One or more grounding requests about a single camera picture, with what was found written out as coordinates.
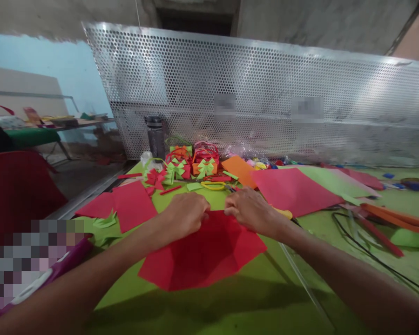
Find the green table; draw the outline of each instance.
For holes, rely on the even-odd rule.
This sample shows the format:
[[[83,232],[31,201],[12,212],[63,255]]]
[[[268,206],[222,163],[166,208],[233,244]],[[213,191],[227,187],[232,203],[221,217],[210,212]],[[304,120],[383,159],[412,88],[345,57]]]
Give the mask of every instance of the green table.
[[[141,172],[138,164],[128,173]],[[361,170],[384,179],[390,172],[396,178],[418,177],[419,169],[385,168]],[[160,196],[152,201],[161,212],[172,196],[187,188]],[[226,191],[200,189],[213,210],[223,209]],[[385,204],[419,216],[419,192],[386,190],[378,204]],[[119,226],[96,229],[93,219],[83,220],[87,232],[97,241],[105,236],[121,236]],[[329,212],[318,212],[299,219],[301,225],[319,238],[355,257],[373,262],[340,233]],[[391,236],[392,229],[386,229]],[[90,334],[332,334],[311,302],[277,242],[261,237],[268,251],[247,264],[237,275],[208,288],[168,293],[137,276],[142,262],[127,271],[103,297],[87,324]],[[397,259],[377,244],[370,250],[388,265],[419,284],[419,249],[403,248],[405,257]],[[363,323],[345,306],[329,286],[298,255],[292,257],[314,294],[327,312],[338,334],[367,334]]]

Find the perforated metal sheet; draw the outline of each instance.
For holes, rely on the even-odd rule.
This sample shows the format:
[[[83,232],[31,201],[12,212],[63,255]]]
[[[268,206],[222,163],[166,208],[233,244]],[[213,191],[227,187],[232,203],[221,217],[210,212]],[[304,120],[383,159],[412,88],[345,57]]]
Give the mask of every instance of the perforated metal sheet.
[[[144,116],[170,134],[245,143],[304,162],[419,166],[419,62],[289,44],[84,24],[128,158],[149,148]],[[235,115],[215,118],[216,102]],[[324,122],[292,124],[319,97]]]

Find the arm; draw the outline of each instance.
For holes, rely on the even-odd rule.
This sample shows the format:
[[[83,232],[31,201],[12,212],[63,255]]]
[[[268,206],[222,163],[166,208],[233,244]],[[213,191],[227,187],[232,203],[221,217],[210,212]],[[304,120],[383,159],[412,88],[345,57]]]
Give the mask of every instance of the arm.
[[[251,188],[231,194],[225,207],[247,228],[295,250],[371,329],[419,334],[419,297],[391,277],[306,233]]]
[[[0,317],[0,334],[41,334],[47,329],[52,334],[67,334],[78,330],[127,269],[147,254],[197,231],[209,208],[202,195],[176,195],[161,214]]]

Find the red chair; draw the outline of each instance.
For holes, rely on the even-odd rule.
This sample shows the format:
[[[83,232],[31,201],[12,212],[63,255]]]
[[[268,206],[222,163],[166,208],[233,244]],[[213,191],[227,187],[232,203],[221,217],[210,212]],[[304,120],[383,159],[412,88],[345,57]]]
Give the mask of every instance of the red chair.
[[[67,203],[48,170],[55,172],[37,152],[0,153],[0,246]]]

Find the water bottle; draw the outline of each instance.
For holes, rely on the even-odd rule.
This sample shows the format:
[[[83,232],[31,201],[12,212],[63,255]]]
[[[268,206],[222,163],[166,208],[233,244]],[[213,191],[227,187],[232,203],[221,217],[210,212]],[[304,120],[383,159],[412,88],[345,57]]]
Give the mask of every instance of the water bottle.
[[[165,159],[163,120],[160,116],[145,116],[144,120],[148,126],[149,146],[152,155]]]

